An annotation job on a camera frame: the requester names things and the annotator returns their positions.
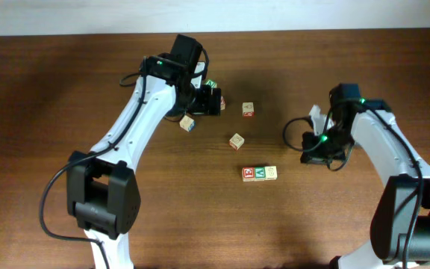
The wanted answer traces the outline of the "pretzel picture wooden block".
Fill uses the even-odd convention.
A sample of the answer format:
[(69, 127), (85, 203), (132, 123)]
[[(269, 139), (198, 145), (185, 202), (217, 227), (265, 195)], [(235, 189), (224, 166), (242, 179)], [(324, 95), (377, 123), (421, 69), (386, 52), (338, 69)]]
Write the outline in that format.
[(278, 178), (277, 168), (276, 166), (266, 166), (266, 180), (276, 180)]

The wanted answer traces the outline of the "green V wooden block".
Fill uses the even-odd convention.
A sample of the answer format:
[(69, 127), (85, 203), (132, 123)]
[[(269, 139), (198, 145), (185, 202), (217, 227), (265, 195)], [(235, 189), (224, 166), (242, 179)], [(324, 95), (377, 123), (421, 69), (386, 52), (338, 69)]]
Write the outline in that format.
[(267, 174), (264, 167), (255, 167), (254, 175), (255, 175), (255, 181), (264, 181), (267, 179)]

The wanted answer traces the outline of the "red E elephant block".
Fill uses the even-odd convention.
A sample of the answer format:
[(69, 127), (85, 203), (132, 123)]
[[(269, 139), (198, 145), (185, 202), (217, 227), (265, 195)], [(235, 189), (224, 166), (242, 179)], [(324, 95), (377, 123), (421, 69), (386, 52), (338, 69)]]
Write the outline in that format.
[(254, 167), (243, 167), (242, 168), (242, 179), (244, 182), (252, 182), (255, 180), (255, 169)]

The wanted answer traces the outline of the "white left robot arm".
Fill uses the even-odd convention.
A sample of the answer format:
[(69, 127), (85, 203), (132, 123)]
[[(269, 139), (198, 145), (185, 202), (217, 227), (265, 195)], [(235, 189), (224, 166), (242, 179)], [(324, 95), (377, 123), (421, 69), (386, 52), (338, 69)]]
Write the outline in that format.
[(107, 134), (66, 170), (67, 210), (90, 241), (96, 268), (132, 268), (128, 232), (140, 210), (135, 171), (164, 117), (218, 116), (221, 90), (203, 84), (202, 44), (179, 34), (168, 53), (143, 59), (134, 92)]

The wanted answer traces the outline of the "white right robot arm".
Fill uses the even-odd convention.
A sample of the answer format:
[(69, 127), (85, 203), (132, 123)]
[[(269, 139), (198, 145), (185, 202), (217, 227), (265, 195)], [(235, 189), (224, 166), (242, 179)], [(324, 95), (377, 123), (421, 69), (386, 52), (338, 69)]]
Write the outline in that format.
[(371, 160), (384, 191), (370, 224), (370, 238), (336, 256), (330, 268), (415, 268), (430, 265), (430, 165), (416, 152), (382, 99), (361, 97), (356, 84), (329, 93), (330, 109), (314, 105), (305, 118), (303, 163), (345, 164), (359, 145)]

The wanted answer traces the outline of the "red 9 wooden block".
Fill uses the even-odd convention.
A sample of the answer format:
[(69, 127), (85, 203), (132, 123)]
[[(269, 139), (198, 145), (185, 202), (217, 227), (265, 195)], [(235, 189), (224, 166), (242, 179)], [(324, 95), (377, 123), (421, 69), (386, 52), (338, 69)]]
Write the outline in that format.
[(223, 96), (220, 97), (220, 110), (225, 110), (225, 99)]

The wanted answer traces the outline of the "green N wooden block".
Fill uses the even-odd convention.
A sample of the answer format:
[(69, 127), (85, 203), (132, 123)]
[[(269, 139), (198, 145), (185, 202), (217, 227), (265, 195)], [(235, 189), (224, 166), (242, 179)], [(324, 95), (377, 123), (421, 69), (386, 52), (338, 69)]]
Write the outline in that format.
[(208, 79), (205, 82), (205, 84), (208, 85), (208, 86), (210, 86), (211, 88), (217, 88), (217, 83), (215, 81), (213, 81), (213, 80)]

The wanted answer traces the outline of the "blue sided wooden block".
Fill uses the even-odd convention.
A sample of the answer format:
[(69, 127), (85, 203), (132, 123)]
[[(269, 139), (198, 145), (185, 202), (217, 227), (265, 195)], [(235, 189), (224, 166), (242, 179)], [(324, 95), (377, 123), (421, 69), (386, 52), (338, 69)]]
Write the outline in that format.
[(179, 122), (180, 127), (187, 131), (187, 132), (191, 132), (193, 130), (193, 128), (195, 127), (196, 123), (194, 121), (194, 119), (192, 119), (191, 117), (184, 115), (180, 122)]

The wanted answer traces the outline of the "red A wooden block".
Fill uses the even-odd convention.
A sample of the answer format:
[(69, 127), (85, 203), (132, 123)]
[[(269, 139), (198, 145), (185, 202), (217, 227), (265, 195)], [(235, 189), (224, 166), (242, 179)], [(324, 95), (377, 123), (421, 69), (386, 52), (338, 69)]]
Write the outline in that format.
[(255, 115), (253, 102), (244, 102), (242, 104), (242, 115), (243, 117), (253, 117)]

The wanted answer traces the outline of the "red C wooden block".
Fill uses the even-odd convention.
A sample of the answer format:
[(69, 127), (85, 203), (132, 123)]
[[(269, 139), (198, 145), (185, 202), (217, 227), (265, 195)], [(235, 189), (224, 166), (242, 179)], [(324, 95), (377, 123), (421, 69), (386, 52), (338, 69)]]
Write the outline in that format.
[(235, 149), (238, 150), (245, 142), (245, 139), (239, 135), (238, 133), (235, 133), (229, 140), (229, 145)]

